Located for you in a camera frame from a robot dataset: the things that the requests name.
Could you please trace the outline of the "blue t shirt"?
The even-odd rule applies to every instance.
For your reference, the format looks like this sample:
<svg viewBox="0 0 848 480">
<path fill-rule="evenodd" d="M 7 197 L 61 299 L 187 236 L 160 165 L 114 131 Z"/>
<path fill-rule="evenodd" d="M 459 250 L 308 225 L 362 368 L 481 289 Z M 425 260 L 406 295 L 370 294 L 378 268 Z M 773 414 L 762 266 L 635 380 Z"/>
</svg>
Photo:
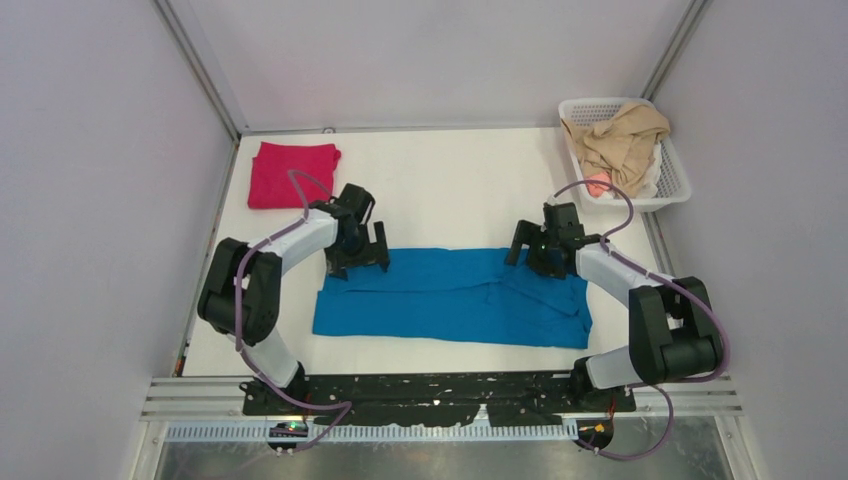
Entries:
<svg viewBox="0 0 848 480">
<path fill-rule="evenodd" d="M 329 276 L 317 294 L 316 335 L 424 338 L 585 349 L 593 326 L 586 281 L 541 276 L 522 250 L 404 248 L 390 266 Z"/>
</svg>

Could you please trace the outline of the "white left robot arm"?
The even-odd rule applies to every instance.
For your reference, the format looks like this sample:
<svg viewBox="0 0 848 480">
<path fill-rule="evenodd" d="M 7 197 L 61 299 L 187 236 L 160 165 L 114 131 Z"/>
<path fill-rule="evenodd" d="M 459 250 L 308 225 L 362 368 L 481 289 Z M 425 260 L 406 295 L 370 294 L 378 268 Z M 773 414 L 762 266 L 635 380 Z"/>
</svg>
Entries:
<svg viewBox="0 0 848 480">
<path fill-rule="evenodd" d="M 270 403 L 284 414 L 305 405 L 308 386 L 302 363 L 276 329 L 283 276 L 317 252 L 325 255 L 327 274 L 343 281 L 354 268 L 388 270 L 384 225 L 370 221 L 375 204 L 370 192 L 347 184 L 339 195 L 308 204 L 299 218 L 262 239 L 225 238 L 214 250 L 198 316 L 233 341 L 257 379 L 269 386 Z"/>
</svg>

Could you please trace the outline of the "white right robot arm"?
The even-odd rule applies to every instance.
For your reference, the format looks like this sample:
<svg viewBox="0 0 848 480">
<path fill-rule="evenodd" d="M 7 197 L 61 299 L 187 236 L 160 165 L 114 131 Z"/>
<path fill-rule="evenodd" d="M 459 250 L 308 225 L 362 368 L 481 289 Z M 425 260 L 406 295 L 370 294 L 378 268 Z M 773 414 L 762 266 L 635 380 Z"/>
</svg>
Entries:
<svg viewBox="0 0 848 480">
<path fill-rule="evenodd" d="M 520 220 L 505 258 L 550 279 L 580 278 L 601 287 L 628 310 L 624 347 L 577 360 L 569 393 L 596 410 L 612 389 L 702 383 L 726 368 L 725 335 L 695 277 L 654 273 L 618 252 L 609 238 L 589 234 L 572 203 L 543 206 L 542 223 Z"/>
</svg>

